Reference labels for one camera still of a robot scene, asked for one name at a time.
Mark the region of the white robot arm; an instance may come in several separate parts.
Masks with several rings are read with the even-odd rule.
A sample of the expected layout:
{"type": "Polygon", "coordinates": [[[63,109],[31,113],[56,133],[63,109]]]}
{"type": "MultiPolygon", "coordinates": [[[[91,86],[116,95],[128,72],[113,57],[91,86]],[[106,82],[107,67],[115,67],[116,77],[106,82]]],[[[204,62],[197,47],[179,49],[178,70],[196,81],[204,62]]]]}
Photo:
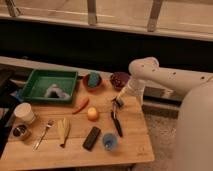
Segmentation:
{"type": "Polygon", "coordinates": [[[147,81],[183,95],[170,171],[213,171],[213,73],[163,68],[155,57],[133,60],[124,88],[143,103],[147,81]]]}

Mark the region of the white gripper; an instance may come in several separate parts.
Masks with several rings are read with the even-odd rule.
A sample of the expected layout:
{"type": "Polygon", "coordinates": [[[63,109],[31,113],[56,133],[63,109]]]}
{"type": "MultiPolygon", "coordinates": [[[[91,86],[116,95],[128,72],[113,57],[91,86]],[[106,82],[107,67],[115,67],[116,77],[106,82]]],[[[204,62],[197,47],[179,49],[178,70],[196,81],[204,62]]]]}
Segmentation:
{"type": "Polygon", "coordinates": [[[138,101],[139,105],[143,104],[143,95],[145,90],[146,82],[136,78],[130,78],[127,84],[119,92],[118,96],[113,99],[116,105],[120,108],[123,106],[121,100],[125,95],[134,96],[138,101]]]}

